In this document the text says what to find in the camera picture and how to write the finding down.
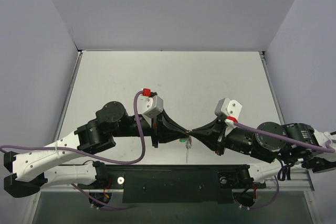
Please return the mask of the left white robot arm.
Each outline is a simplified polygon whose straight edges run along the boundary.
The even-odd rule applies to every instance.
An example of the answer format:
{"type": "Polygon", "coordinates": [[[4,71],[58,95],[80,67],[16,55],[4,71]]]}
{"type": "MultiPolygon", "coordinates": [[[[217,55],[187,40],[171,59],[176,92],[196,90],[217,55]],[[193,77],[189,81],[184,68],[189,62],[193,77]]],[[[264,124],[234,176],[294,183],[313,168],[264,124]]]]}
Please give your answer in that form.
{"type": "Polygon", "coordinates": [[[118,101],[112,101],[96,112],[95,119],[78,127],[65,137],[43,147],[1,146],[4,166],[10,172],[4,178],[4,190],[14,198],[23,198],[42,188],[63,184],[106,187],[109,176],[106,163],[133,165],[145,156],[145,137],[153,147],[187,138],[190,131],[175,123],[153,98],[146,98],[143,113],[133,102],[133,116],[118,101]],[[116,137],[138,137],[141,153],[131,161],[99,157],[116,146],[116,137]]]}

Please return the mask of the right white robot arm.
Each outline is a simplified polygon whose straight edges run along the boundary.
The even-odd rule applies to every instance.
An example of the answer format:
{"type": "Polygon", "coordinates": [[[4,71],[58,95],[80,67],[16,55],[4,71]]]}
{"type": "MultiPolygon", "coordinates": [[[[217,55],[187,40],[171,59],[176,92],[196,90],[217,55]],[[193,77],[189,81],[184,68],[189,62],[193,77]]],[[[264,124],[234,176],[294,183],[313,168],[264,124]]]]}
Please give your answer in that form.
{"type": "Polygon", "coordinates": [[[260,161],[236,170],[234,179],[241,187],[263,183],[272,176],[290,180],[293,170],[335,170],[335,133],[319,132],[303,123],[265,122],[253,128],[229,116],[193,129],[191,136],[217,155],[229,149],[260,161]]]}

